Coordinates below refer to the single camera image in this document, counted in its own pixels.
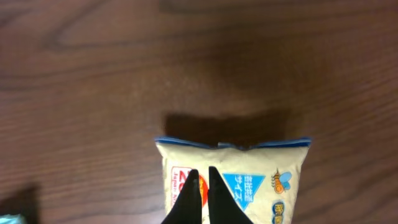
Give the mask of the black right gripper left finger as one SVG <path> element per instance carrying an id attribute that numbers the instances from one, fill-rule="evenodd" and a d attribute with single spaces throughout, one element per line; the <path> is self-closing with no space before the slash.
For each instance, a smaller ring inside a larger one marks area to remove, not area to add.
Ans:
<path id="1" fill-rule="evenodd" d="M 199 173 L 190 171 L 182 190 L 171 211 L 162 224 L 201 224 L 202 202 L 199 186 Z"/>

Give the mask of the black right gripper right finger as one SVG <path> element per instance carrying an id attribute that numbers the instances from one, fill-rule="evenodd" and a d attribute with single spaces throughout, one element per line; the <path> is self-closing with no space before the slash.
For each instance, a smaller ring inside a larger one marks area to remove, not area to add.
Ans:
<path id="1" fill-rule="evenodd" d="M 253 224 L 234 201 L 216 167 L 209 167 L 208 210 L 211 224 Z"/>

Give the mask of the teal small snack packet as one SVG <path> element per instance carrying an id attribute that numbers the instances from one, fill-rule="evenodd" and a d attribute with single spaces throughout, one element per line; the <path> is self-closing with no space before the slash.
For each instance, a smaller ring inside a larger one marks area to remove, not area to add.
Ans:
<path id="1" fill-rule="evenodd" d="M 26 221 L 21 215 L 1 215 L 0 224 L 26 224 Z"/>

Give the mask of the cream snack bag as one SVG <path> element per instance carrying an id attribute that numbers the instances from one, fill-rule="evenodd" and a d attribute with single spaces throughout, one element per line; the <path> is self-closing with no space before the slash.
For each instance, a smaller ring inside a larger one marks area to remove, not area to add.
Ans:
<path id="1" fill-rule="evenodd" d="M 209 167 L 216 167 L 238 207 L 253 223 L 292 222 L 302 164 L 311 140 L 264 142 L 249 149 L 216 147 L 171 137 L 155 144 L 162 156 L 166 216 L 191 170 L 199 173 L 201 223 L 210 223 Z"/>

